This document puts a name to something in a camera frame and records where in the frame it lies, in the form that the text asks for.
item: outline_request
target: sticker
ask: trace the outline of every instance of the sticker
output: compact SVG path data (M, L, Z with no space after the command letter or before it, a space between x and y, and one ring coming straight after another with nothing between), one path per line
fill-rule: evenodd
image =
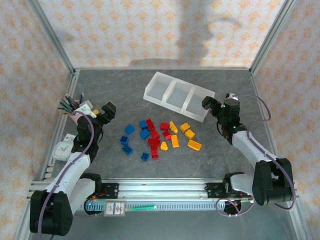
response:
M124 217L126 214L125 201L106 201L103 216L105 217Z

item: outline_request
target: red lego brick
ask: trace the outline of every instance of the red lego brick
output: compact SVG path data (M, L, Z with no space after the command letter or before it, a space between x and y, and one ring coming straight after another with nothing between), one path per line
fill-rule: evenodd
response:
M151 149L151 157L153 159L157 159L159 157L159 154L158 154L158 149Z
M164 132L162 133L162 135L164 136L164 138L165 138L166 140L171 139L171 134L170 134L170 132L168 132L168 131L164 131Z
M162 122L162 123L160 124L160 130L162 130L162 131L168 131L168 130L169 130L169 127L170 127L170 125L169 125L169 123L167 123L167 122Z
M145 120L145 122L146 122L146 124L148 126L149 132L151 132L151 131L156 129L154 123L151 121L150 118Z
M159 139L160 136L159 136L159 133L157 133L156 130L153 130L150 132L150 135L154 138L154 139Z
M160 147L161 145L161 141L158 140L158 139L153 139L153 138L148 138L148 142L147 142L148 145L150 146L157 146L157 147Z

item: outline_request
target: clock face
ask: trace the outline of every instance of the clock face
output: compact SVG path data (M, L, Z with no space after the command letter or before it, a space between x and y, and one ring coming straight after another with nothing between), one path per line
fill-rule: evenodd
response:
M61 141L59 142L52 153L52 156L57 160L65 160L71 154L71 149L74 146L72 141Z

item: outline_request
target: blue lego brick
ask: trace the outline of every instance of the blue lego brick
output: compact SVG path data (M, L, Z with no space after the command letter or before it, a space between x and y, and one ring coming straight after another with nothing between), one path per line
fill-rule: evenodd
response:
M149 154L148 153L142 153L141 159L145 162L149 160Z
M148 129L142 130L142 132L140 132L140 137L145 140L147 137L149 137L150 132L148 131Z
M147 125L147 123L146 123L145 120L141 120L141 121L139 122L139 124L140 124L140 127L142 128L142 130L145 130L145 129L148 128L148 125Z
M134 151L132 150L131 147L129 147L128 145L125 145L122 150L125 152L125 154L127 154L128 156L130 156Z
M129 143L129 138L127 136L122 136L121 139L120 139L120 143L122 145L128 145Z
M135 127L129 124L128 126L125 127L124 129L126 134L132 134L135 131Z

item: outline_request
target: floral wallpaper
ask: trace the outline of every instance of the floral wallpaper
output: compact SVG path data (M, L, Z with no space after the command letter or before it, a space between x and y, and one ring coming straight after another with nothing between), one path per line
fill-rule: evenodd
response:
M255 76L270 127L293 168L314 239L320 238L320 4L297 2Z
M26 0L0 1L0 239L12 240L70 78Z
M39 0L75 68L250 67L285 0Z

